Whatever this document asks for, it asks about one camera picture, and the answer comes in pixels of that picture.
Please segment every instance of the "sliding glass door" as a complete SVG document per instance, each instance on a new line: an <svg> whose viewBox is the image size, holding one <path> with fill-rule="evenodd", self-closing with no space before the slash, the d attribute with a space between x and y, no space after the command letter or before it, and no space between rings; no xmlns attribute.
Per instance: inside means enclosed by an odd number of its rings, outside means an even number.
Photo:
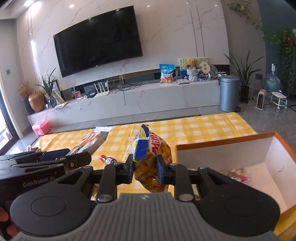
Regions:
<svg viewBox="0 0 296 241"><path fill-rule="evenodd" d="M4 155L18 139L0 93L0 155Z"/></svg>

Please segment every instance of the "television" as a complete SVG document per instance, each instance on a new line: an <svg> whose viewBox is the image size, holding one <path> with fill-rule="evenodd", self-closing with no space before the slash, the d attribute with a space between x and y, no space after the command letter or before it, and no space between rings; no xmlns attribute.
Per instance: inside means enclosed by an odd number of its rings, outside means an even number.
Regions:
<svg viewBox="0 0 296 241"><path fill-rule="evenodd" d="M62 77L143 56L133 6L100 14L54 35Z"/></svg>

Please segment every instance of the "marble tv console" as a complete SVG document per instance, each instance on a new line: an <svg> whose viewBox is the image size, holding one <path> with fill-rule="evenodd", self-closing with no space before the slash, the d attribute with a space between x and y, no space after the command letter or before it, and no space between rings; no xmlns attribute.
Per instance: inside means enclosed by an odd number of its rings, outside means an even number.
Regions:
<svg viewBox="0 0 296 241"><path fill-rule="evenodd" d="M219 104L217 80L185 85L147 84L128 91L111 90L98 98L70 100L61 109L47 109L28 119L31 125L47 119L51 127L106 118Z"/></svg>

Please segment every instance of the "red bottle cap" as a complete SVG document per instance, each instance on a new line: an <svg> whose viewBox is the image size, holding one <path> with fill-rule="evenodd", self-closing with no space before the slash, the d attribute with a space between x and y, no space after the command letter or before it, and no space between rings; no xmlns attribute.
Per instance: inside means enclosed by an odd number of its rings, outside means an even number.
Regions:
<svg viewBox="0 0 296 241"><path fill-rule="evenodd" d="M100 160L101 160L101 161L105 161L106 159L107 159L107 157L106 157L105 155L101 155L101 156L100 156Z"/></svg>

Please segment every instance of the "blue trash can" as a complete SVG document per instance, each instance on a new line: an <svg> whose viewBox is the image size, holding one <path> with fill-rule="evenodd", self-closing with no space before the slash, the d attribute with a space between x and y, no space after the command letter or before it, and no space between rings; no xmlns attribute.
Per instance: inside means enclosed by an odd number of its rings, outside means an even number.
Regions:
<svg viewBox="0 0 296 241"><path fill-rule="evenodd" d="M220 77L220 110L234 112L239 102L239 83L236 76L222 75Z"/></svg>

